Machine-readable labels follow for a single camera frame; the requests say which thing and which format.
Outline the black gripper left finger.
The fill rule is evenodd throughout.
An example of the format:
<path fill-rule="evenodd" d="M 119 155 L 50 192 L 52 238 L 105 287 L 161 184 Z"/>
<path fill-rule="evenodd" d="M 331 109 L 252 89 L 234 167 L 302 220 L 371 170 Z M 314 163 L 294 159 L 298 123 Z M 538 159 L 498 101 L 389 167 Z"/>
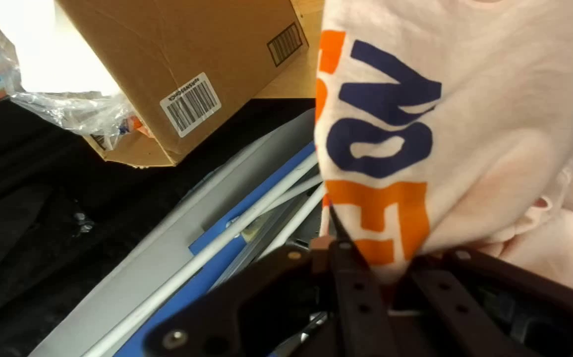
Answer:
<path fill-rule="evenodd" d="M 351 242 L 278 248 L 145 335 L 145 357 L 399 357 L 381 289 Z"/>

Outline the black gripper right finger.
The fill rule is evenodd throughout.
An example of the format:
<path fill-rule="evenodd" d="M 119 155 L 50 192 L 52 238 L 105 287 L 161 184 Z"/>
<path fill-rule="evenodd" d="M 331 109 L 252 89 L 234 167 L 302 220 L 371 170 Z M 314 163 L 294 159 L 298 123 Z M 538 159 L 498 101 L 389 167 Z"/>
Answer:
<path fill-rule="evenodd" d="M 573 289 L 472 250 L 417 258 L 403 301 L 441 329 L 445 355 L 573 357 Z"/>

